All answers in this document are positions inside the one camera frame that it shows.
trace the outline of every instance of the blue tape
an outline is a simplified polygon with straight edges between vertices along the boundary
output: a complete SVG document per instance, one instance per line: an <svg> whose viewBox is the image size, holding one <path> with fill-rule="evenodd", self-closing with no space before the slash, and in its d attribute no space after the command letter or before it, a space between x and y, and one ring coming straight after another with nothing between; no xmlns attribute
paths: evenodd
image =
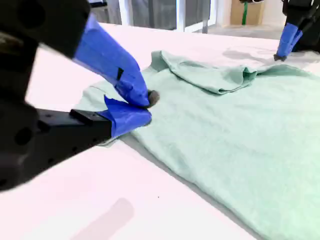
<svg viewBox="0 0 320 240"><path fill-rule="evenodd" d="M107 110L97 114L112 122L111 137L115 138L151 122L151 113L144 108L132 106L126 102L109 99L104 96Z"/></svg>
<svg viewBox="0 0 320 240"><path fill-rule="evenodd" d="M73 60L103 76L128 103L140 107L149 105L148 89L138 63L103 30L92 14ZM119 68L123 73L117 79Z"/></svg>
<svg viewBox="0 0 320 240"><path fill-rule="evenodd" d="M283 28L276 54L281 58L287 57L302 36L303 32L296 25L287 23Z"/></svg>

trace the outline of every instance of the green object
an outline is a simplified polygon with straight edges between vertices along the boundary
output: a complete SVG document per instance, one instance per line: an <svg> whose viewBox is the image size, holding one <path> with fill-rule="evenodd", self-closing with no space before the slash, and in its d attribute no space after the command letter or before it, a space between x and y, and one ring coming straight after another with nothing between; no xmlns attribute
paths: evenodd
<svg viewBox="0 0 320 240"><path fill-rule="evenodd" d="M287 65L218 68L163 51L143 76L160 100L151 124L131 134L149 152L266 240L320 239L319 77ZM103 81L77 108L103 110L103 94L120 99Z"/></svg>
<svg viewBox="0 0 320 240"><path fill-rule="evenodd" d="M246 25L247 23L247 14L248 14L248 3L244 2L244 11L242 15L242 25Z"/></svg>

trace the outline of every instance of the wall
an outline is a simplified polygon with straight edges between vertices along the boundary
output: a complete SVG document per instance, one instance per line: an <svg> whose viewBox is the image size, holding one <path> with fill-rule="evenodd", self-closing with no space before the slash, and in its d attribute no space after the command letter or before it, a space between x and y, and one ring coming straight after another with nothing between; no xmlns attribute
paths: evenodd
<svg viewBox="0 0 320 240"><path fill-rule="evenodd" d="M265 0L263 25L283 27L286 16L282 13L283 3L281 0Z"/></svg>
<svg viewBox="0 0 320 240"><path fill-rule="evenodd" d="M232 0L217 0L217 25L230 25L231 5ZM286 16L282 13L282 7L281 0L265 0L262 24L282 27L286 21Z"/></svg>
<svg viewBox="0 0 320 240"><path fill-rule="evenodd" d="M230 12L232 0L217 0L216 24L219 26L230 25Z"/></svg>

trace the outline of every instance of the white table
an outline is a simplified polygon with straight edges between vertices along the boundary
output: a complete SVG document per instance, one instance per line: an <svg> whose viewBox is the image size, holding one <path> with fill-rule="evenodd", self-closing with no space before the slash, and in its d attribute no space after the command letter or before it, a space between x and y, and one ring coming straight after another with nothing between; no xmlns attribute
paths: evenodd
<svg viewBox="0 0 320 240"><path fill-rule="evenodd" d="M141 68L150 64L155 50L219 66L268 65L278 44L269 39L103 26ZM320 72L316 62L320 57L298 55L287 63ZM86 87L101 80L58 53L39 49L27 100L38 108L69 111ZM0 239L259 239L204 198L117 141L109 148L94 147L28 184L0 193Z"/></svg>

